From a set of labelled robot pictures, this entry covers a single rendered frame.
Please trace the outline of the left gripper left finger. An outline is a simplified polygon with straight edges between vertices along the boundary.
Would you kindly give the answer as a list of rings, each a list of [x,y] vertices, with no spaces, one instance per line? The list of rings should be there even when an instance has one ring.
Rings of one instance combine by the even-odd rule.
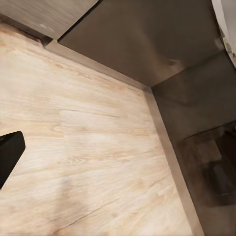
[[[21,131],[0,136],[0,190],[26,149]]]

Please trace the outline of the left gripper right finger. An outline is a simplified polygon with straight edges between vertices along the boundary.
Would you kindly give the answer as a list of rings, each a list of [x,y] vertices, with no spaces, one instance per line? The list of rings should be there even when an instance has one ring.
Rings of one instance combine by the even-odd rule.
[[[236,133],[225,131],[220,147],[236,170]]]

